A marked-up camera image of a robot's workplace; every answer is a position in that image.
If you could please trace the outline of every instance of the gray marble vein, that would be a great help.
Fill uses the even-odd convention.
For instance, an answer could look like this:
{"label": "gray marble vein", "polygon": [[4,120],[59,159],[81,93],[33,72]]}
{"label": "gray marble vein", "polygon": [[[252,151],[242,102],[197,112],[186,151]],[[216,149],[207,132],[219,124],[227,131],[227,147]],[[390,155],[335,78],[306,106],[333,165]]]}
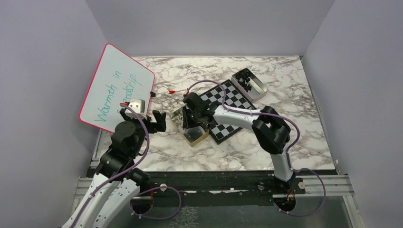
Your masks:
{"label": "gray marble vein", "polygon": [[[151,110],[172,113],[184,104],[183,93],[168,94],[210,79],[223,82],[249,68],[263,83],[268,94],[254,105],[274,107],[301,129],[299,142],[290,150],[294,168],[334,169],[318,113],[298,57],[135,57],[155,73]],[[199,84],[192,91],[202,93],[215,85]],[[167,120],[167,130],[150,136],[147,157],[139,165],[145,171],[233,171],[272,170],[270,155],[259,146],[254,134],[242,129],[217,145],[209,136],[190,147]],[[291,139],[296,137],[292,130]],[[110,145],[110,134],[101,138],[101,153]]]}

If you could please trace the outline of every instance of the marble table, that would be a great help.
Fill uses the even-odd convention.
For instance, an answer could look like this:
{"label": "marble table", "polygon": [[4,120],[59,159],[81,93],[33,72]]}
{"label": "marble table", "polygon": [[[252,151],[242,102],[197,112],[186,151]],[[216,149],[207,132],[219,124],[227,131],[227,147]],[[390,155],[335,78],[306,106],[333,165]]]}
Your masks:
{"label": "marble table", "polygon": [[[151,110],[170,113],[182,103],[183,93],[169,94],[203,79],[223,82],[249,68],[269,91],[254,103],[259,109],[274,107],[280,115],[293,120],[301,129],[299,142],[289,154],[295,169],[334,169],[307,79],[299,57],[134,57],[155,73]],[[192,92],[201,94],[214,84],[199,84]],[[242,129],[220,145],[207,137],[190,147],[167,120],[164,133],[150,135],[150,150],[138,166],[144,171],[235,171],[273,170],[270,155],[253,132]],[[296,137],[291,127],[291,140]],[[109,133],[102,132],[98,150],[103,154],[110,145]]]}

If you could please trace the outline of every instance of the table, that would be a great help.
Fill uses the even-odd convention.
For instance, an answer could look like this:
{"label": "table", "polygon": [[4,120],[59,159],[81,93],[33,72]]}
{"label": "table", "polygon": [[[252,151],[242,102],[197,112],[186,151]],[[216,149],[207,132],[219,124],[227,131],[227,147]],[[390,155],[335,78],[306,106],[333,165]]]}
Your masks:
{"label": "table", "polygon": [[[170,113],[184,106],[183,93],[169,94],[204,79],[223,82],[249,68],[269,89],[254,103],[259,109],[270,105],[293,120],[301,130],[299,142],[290,149],[295,169],[334,169],[317,109],[299,57],[134,57],[155,73],[151,110]],[[199,84],[192,92],[201,94],[214,84]],[[264,151],[253,132],[242,129],[220,145],[209,136],[190,147],[166,121],[164,133],[150,135],[150,150],[138,166],[144,171],[235,171],[273,170],[269,153]],[[291,126],[291,140],[296,131]],[[110,133],[102,132],[98,157],[110,145]]]}

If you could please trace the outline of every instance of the checkered board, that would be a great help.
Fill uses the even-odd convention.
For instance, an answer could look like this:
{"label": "checkered board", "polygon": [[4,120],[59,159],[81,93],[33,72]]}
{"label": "checkered board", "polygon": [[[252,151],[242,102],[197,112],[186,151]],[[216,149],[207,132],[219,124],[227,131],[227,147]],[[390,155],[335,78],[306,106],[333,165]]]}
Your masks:
{"label": "checkered board", "polygon": [[[247,100],[247,98],[238,90],[237,87],[230,80],[226,80],[221,83],[224,86],[225,92],[227,93],[225,104],[227,106],[235,107],[235,108],[245,108],[245,109],[256,109],[252,103]],[[213,103],[214,101],[222,102],[222,97],[224,96],[224,92],[221,87],[216,86],[213,89],[203,93],[200,95],[200,98],[203,101],[210,101]],[[227,124],[219,124],[219,125],[211,125],[210,126],[210,135],[213,137],[217,144],[222,143],[227,140],[235,133],[241,130],[240,127],[227,125]]]}

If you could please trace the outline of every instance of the marble tabletop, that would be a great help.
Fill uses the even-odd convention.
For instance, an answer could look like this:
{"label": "marble tabletop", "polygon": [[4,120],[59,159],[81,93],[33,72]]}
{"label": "marble tabletop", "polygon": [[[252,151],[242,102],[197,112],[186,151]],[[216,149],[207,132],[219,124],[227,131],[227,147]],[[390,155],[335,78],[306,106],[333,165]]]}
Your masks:
{"label": "marble tabletop", "polygon": [[[138,166],[144,171],[235,171],[273,170],[269,153],[265,152],[253,132],[242,129],[217,145],[207,137],[190,147],[168,120],[173,111],[184,106],[183,93],[169,94],[191,84],[210,79],[223,82],[234,73],[248,68],[269,89],[254,103],[259,109],[270,105],[293,120],[301,130],[299,142],[289,154],[295,169],[334,169],[308,82],[299,57],[134,57],[155,73],[151,110],[167,112],[167,129],[150,135],[150,150]],[[192,92],[201,94],[214,84],[198,84]],[[111,143],[109,133],[102,133],[99,149],[104,153]],[[291,127],[291,140],[296,131]]]}

